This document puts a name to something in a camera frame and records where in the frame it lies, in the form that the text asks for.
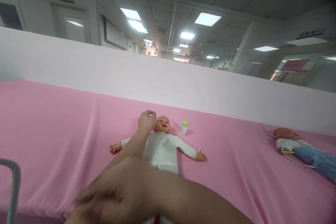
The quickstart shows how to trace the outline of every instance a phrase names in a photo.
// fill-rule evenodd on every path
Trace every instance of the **pink mattress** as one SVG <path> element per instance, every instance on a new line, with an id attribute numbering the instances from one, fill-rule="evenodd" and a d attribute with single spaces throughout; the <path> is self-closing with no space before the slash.
<path id="1" fill-rule="evenodd" d="M 180 173 L 254 223 L 336 223 L 336 186 L 278 154 L 261 124 L 28 81 L 0 83 L 0 157 L 22 170 L 18 213 L 64 221 L 79 191 L 113 158 L 109 145 L 131 137 L 146 109 L 166 115 L 174 135 L 189 121 L 187 135 L 179 136 L 209 162 L 178 152 Z M 336 155 L 335 137 L 298 132 Z M 3 216 L 10 187 L 11 173 L 0 167 Z"/>

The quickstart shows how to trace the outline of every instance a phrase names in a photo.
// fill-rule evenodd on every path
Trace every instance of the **pink sign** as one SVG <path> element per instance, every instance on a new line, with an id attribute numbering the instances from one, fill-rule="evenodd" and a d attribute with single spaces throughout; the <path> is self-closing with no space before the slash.
<path id="1" fill-rule="evenodd" d="M 285 71 L 300 71 L 308 62 L 308 59 L 287 60 L 281 70 Z"/>

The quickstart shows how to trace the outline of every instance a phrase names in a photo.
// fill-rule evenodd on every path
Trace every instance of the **hand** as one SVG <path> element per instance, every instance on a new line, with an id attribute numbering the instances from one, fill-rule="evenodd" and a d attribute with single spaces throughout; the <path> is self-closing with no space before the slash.
<path id="1" fill-rule="evenodd" d="M 208 161 L 208 158 L 207 158 L 206 155 L 203 154 L 202 151 L 200 150 L 200 151 L 197 153 L 195 160 L 196 160 L 196 161 L 207 162 L 207 161 Z"/>
<path id="2" fill-rule="evenodd" d="M 108 149 L 111 153 L 116 153 L 118 151 L 121 151 L 122 148 L 123 148 L 123 146 L 122 146 L 121 142 L 119 142 L 119 143 L 110 145 L 110 147 Z"/>
<path id="3" fill-rule="evenodd" d="M 146 110 L 139 117 L 138 127 L 140 130 L 152 131 L 155 126 L 156 113 L 151 110 Z"/>
<path id="4" fill-rule="evenodd" d="M 77 198 L 79 213 L 96 223 L 142 223 L 158 213 L 160 171 L 138 158 L 105 169 Z"/>

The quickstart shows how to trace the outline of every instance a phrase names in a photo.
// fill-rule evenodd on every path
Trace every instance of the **white bottle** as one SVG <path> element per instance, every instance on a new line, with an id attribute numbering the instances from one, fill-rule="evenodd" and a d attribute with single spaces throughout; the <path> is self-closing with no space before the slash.
<path id="1" fill-rule="evenodd" d="M 188 122 L 187 122 L 187 121 L 183 121 L 183 122 L 182 122 L 182 125 L 181 125 L 181 127 L 180 127 L 180 133 L 181 133 L 182 135 L 185 135 L 186 132 L 187 132 L 187 129 L 188 129 Z"/>

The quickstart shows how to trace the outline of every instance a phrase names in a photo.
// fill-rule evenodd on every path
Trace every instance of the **doll head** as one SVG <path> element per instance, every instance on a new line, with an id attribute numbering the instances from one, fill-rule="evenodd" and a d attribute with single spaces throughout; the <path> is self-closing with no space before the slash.
<path id="1" fill-rule="evenodd" d="M 273 135 L 278 138 L 296 138 L 301 139 L 298 133 L 295 133 L 291 129 L 287 128 L 277 128 L 273 131 Z"/>
<path id="2" fill-rule="evenodd" d="M 157 117 L 155 127 L 154 127 L 153 131 L 155 133 L 159 132 L 159 131 L 162 131 L 164 133 L 169 134 L 169 132 L 170 132 L 169 119 L 167 117 L 163 116 L 163 115 Z"/>

